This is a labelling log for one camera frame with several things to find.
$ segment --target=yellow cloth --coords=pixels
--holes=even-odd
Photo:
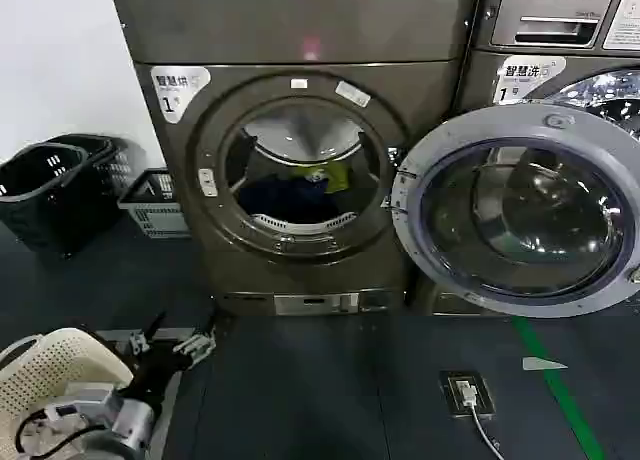
[[[336,193],[349,188],[349,169],[342,162],[329,162],[310,167],[296,167],[295,174],[310,182],[328,179],[325,193]]]

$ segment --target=open washing machine door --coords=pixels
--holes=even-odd
[[[640,289],[640,143],[594,103],[577,106],[476,110],[410,151],[392,216],[429,278],[531,317],[594,312]]]

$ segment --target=washing machine door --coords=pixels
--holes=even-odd
[[[584,109],[526,103],[447,121],[405,158],[391,204],[422,271],[484,308],[574,316],[640,288],[640,144]]]
[[[283,72],[224,96],[192,141],[206,224],[268,256],[335,261],[391,228],[381,207],[406,141],[373,94]]]

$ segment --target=floor outlet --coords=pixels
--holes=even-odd
[[[440,385],[442,386],[442,391],[444,392],[451,415],[455,417],[471,416],[469,408],[462,403],[462,394],[457,386],[457,382],[459,381],[467,381],[469,385],[476,387],[478,395],[476,412],[479,415],[495,413],[487,387],[478,372],[470,370],[444,371],[440,372]]]

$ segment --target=door porthole glass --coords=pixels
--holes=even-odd
[[[255,224],[322,234],[352,222],[372,203],[380,183],[377,159],[365,129],[339,109],[280,105],[235,135],[226,182]]]
[[[491,145],[445,160],[423,190],[420,231],[441,263],[472,288],[509,296],[599,281],[627,232],[621,195],[568,151]]]
[[[640,70],[595,75],[564,87],[546,100],[582,108],[640,138]]]

